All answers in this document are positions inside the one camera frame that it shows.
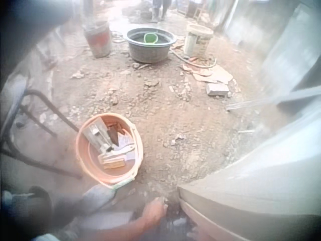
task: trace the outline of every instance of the white bucket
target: white bucket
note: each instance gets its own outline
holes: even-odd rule
[[[189,57],[202,57],[207,49],[213,31],[197,24],[187,26],[184,54]]]

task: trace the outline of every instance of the person's leg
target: person's leg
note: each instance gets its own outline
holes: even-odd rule
[[[172,0],[163,0],[163,13],[162,13],[162,18],[161,18],[161,20],[164,20],[164,19],[165,19],[167,9],[169,9],[169,7],[171,6],[171,4],[172,4]]]
[[[162,6],[162,0],[152,0],[152,23],[158,22],[159,9]]]

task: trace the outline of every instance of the paint bucket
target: paint bucket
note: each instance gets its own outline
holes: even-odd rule
[[[134,158],[126,161],[124,167],[104,170],[98,161],[98,151],[89,144],[87,138],[82,134],[83,130],[98,117],[101,117],[106,125],[120,124],[122,130],[132,138],[135,144]],[[117,189],[135,179],[143,159],[143,146],[136,126],[127,118],[115,113],[98,114],[89,119],[80,128],[76,138],[76,156],[82,169],[97,180],[99,183]]]
[[[204,56],[213,31],[197,24],[187,26],[187,35],[184,43],[184,54],[189,57]]]
[[[107,21],[100,21],[94,27],[85,30],[85,37],[95,58],[109,55],[111,51],[111,34]]]

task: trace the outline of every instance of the hand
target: hand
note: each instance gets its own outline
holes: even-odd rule
[[[164,202],[164,197],[157,197],[145,207],[142,212],[142,218],[148,227],[159,224],[161,218],[165,217],[168,205],[164,204]]]

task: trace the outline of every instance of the metal chair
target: metal chair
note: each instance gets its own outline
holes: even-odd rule
[[[57,174],[82,178],[82,174],[69,172],[60,168],[56,168],[39,161],[36,161],[32,158],[25,156],[20,150],[16,147],[14,142],[11,140],[10,130],[16,118],[16,115],[19,109],[26,114],[31,120],[33,120],[37,125],[39,125],[42,129],[48,132],[51,136],[57,137],[57,134],[47,128],[45,125],[40,123],[37,118],[35,118],[26,107],[21,105],[22,100],[27,95],[35,95],[40,98],[49,109],[51,109],[57,116],[59,116],[68,126],[74,129],[76,132],[79,129],[72,124],[48,99],[45,95],[43,95],[40,91],[35,89],[27,89],[27,77],[18,74],[15,78],[8,80],[2,89],[1,92],[1,153],[19,160],[27,165],[37,167],[43,170],[47,170],[50,172],[54,172]]]

